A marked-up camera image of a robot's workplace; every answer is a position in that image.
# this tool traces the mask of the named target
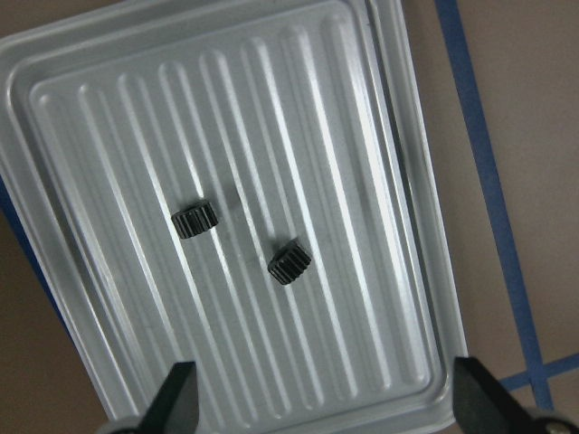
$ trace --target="blue tape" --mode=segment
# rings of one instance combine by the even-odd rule
[[[456,0],[435,0],[536,404],[553,409],[535,324]]]
[[[515,375],[502,379],[500,383],[505,389],[512,392],[521,387],[528,386],[530,379],[528,378],[528,373],[516,373]]]
[[[561,375],[562,373],[568,373],[579,370],[579,353],[569,355],[560,360],[555,360],[554,362],[545,365],[545,375],[547,378],[555,377]],[[521,387],[529,385],[530,379],[528,373],[516,373],[510,377],[503,378],[500,383],[505,389],[512,392]]]
[[[48,300],[50,301],[52,308],[54,309],[54,312],[56,312],[56,315],[58,316],[59,320],[61,321],[61,324],[64,327],[64,330],[66,330],[66,333],[69,334],[69,337],[70,337],[71,335],[69,333],[69,330],[68,330],[66,324],[64,323],[64,319],[62,318],[61,311],[56,306],[56,301],[54,301],[54,297],[52,296],[52,292],[48,288],[48,283],[46,282],[46,278],[44,278],[43,271],[41,270],[40,265],[38,264],[38,260],[36,259],[36,256],[34,255],[33,248],[30,245],[30,242],[28,241],[28,237],[26,236],[26,232],[24,232],[24,228],[23,228],[22,224],[20,223],[20,219],[18,218],[18,214],[16,213],[16,209],[14,208],[14,205],[12,204],[12,201],[10,200],[10,196],[8,195],[8,191],[6,190],[6,186],[5,186],[4,181],[2,180],[1,177],[0,177],[0,209],[2,209],[4,216],[8,220],[8,224],[10,224],[10,227],[12,228],[12,231],[14,232],[14,235],[16,236],[16,239],[18,239],[20,246],[24,250],[24,254],[26,255],[26,258],[28,258],[30,265],[32,265],[34,274],[36,275],[36,277],[40,281],[40,284],[43,287],[44,293],[48,297]]]
[[[545,365],[547,377],[553,377],[555,375],[560,375],[562,373],[568,373],[569,371],[573,371],[575,369],[579,369],[579,353],[569,355],[568,357],[556,360],[554,362]]]

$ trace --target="metal tray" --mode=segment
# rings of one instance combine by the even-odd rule
[[[0,173],[112,419],[194,359],[200,433],[451,423],[465,344],[398,2],[126,2],[0,62]],[[182,241],[199,199],[220,223]]]

